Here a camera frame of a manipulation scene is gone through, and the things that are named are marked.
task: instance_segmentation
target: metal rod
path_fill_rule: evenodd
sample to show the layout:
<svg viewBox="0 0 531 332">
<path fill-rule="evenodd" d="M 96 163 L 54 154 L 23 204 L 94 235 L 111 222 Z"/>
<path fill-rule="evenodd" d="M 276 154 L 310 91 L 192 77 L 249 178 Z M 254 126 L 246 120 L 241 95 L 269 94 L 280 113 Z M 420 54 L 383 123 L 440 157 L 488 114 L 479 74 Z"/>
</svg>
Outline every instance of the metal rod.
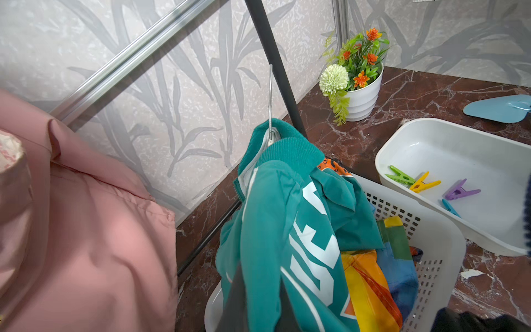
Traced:
<svg viewBox="0 0 531 332">
<path fill-rule="evenodd" d="M 278 89 L 288 109 L 289 117 L 292 119 L 293 127 L 304 137 L 308 138 L 262 0 L 245 0 L 245 4 L 253 20 L 258 37 L 260 37 L 260 41 L 262 42 L 265 56 L 268 62 L 273 65 L 273 73 L 277 80 Z"/>
<path fill-rule="evenodd" d="M 273 101 L 273 65 L 269 64 L 269 141 L 273 140 L 271 133 L 271 103 Z"/>
<path fill-rule="evenodd" d="M 51 115 L 70 124 L 215 0 L 184 0 L 66 97 Z"/>
<path fill-rule="evenodd" d="M 234 202 L 229 209 L 225 212 L 225 214 L 218 220 L 218 222 L 215 224 L 215 226 L 210 230 L 207 236 L 201 240 L 201 243 L 194 248 L 191 254 L 186 257 L 183 264 L 179 267 L 179 270 L 177 271 L 177 277 L 183 274 L 183 272 L 186 270 L 186 268 L 192 263 L 194 258 L 196 258 L 201 250 L 210 242 L 210 240 L 214 237 L 214 235 L 218 232 L 218 230 L 223 226 L 225 222 L 227 222 L 233 215 L 234 212 L 242 205 L 242 201 L 239 199 Z"/>
<path fill-rule="evenodd" d="M 337 49 L 341 49 L 349 39 L 347 0 L 332 0 L 332 11 L 336 25 Z"/>
</svg>

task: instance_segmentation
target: purple clothespin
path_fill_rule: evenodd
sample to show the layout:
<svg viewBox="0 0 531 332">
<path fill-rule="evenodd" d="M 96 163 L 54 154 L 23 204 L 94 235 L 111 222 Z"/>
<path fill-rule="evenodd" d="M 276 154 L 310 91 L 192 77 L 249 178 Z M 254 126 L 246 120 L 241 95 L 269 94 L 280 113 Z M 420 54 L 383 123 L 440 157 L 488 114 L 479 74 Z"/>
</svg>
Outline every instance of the purple clothespin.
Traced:
<svg viewBox="0 0 531 332">
<path fill-rule="evenodd" d="M 465 182 L 466 182 L 466 179 L 464 179 L 463 181 L 459 182 L 458 184 L 450 188 L 450 190 L 446 193 L 446 195 L 444 195 L 444 198 L 451 201 L 452 199 L 467 197 L 467 196 L 475 195 L 481 192 L 481 189 L 470 190 L 470 191 L 464 190 L 463 185 L 465 184 Z"/>
</svg>

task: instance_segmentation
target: gray wall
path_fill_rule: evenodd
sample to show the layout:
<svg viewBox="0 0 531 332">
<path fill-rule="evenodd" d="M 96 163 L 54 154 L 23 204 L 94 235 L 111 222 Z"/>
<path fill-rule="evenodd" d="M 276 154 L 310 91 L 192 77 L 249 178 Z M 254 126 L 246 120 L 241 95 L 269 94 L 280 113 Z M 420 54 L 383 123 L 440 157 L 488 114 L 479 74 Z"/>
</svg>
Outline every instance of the gray wall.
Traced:
<svg viewBox="0 0 531 332">
<path fill-rule="evenodd" d="M 175 5 L 0 2 L 0 88 L 49 111 Z M 217 5 L 72 126 L 135 170 L 158 202 L 176 211 L 177 224 L 239 163 L 252 130 L 267 119 L 269 65 L 245 3 Z M 300 100 L 325 63 L 331 2 L 264 5 Z M 285 114 L 275 86 L 273 115 Z"/>
<path fill-rule="evenodd" d="M 348 2 L 353 33 L 388 33 L 388 66 L 531 86 L 529 0 Z"/>
</svg>

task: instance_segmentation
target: blue plastic item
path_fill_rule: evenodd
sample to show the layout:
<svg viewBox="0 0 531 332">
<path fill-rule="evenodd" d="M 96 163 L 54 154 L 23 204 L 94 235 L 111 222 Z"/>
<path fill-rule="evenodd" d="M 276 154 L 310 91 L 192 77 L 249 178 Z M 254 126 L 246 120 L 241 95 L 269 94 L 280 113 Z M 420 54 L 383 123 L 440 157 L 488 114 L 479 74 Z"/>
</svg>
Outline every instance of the blue plastic item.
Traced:
<svg viewBox="0 0 531 332">
<path fill-rule="evenodd" d="M 513 95 L 478 100 L 468 104 L 463 113 L 488 120 L 514 123 L 522 121 L 531 112 L 531 96 Z"/>
<path fill-rule="evenodd" d="M 442 199 L 442 204 L 444 205 L 444 208 L 446 209 L 446 211 L 458 216 L 459 218 L 461 218 L 461 216 L 457 213 L 457 211 L 455 211 L 455 209 L 452 207 L 452 205 L 450 204 L 449 201 L 447 201 L 446 199 Z"/>
</svg>

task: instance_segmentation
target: blue clothespin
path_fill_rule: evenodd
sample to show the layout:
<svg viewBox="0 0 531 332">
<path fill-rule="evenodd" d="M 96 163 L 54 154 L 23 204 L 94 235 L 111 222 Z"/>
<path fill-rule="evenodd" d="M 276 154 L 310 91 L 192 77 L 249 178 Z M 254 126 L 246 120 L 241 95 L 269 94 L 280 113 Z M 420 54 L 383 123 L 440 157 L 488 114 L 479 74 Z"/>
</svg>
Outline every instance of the blue clothespin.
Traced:
<svg viewBox="0 0 531 332">
<path fill-rule="evenodd" d="M 459 218 L 461 218 L 461 216 L 459 215 L 459 213 L 457 213 L 457 211 L 455 211 L 455 209 L 452 207 L 452 205 L 450 204 L 450 202 L 448 202 L 446 199 L 442 199 L 442 204 L 444 205 L 444 208 L 446 209 L 446 211 L 458 216 Z"/>
</svg>

